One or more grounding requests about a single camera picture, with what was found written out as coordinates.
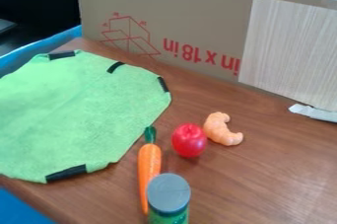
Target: cardboard box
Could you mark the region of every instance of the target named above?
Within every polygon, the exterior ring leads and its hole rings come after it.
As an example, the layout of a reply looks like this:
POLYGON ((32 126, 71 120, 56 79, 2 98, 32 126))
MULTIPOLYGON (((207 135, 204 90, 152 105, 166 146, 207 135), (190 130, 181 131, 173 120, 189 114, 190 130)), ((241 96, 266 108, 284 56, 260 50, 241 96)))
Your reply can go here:
MULTIPOLYGON (((337 9, 336 0, 283 1, 337 9)), ((235 82, 252 5, 253 0, 80 0, 84 37, 235 82)))

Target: can lid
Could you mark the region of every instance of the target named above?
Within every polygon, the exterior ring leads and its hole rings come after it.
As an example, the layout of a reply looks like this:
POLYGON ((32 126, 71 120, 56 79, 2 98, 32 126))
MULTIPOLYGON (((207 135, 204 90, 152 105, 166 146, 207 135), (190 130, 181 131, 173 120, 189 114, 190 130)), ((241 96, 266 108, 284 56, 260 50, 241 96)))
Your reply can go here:
POLYGON ((149 204, 162 213, 181 210, 188 204, 190 196, 188 182, 176 174, 158 175, 148 185, 149 204))

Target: toy croissant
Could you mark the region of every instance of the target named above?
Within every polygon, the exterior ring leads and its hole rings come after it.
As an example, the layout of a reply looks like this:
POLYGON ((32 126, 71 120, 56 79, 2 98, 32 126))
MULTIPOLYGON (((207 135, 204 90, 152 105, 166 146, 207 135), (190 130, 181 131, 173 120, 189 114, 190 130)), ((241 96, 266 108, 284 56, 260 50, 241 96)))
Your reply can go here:
POLYGON ((226 113, 211 113, 204 123, 204 132, 215 142, 226 146, 238 145, 243 140, 243 134, 230 132, 226 125, 229 121, 230 116, 226 113))

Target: orange carrot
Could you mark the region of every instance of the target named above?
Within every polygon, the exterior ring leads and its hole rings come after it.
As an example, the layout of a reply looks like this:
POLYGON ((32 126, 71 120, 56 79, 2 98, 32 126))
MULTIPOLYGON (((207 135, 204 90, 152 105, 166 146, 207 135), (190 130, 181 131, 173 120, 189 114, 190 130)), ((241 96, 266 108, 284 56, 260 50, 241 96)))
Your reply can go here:
POLYGON ((139 193, 144 214, 148 214, 147 186, 152 178, 161 172, 162 151, 155 143, 156 129, 145 128, 145 144, 138 152, 139 193))

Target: blue edge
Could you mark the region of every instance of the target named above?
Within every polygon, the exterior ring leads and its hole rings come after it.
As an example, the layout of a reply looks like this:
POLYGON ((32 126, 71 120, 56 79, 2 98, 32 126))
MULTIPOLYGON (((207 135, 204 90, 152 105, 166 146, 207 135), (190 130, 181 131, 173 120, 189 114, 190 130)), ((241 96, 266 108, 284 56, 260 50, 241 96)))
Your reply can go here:
MULTIPOLYGON (((82 36, 82 27, 78 26, 53 37, 33 42, 12 52, 0 56, 0 78, 10 74, 31 60, 36 54, 47 53, 73 38, 82 36)), ((0 187, 0 223, 1 224, 49 224, 54 223, 30 206, 0 187)))
POLYGON ((51 224, 54 222, 0 187, 0 223, 51 224))
POLYGON ((36 54, 47 53, 69 40, 82 36, 82 26, 77 26, 53 37, 42 39, 0 56, 0 78, 16 71, 36 54))

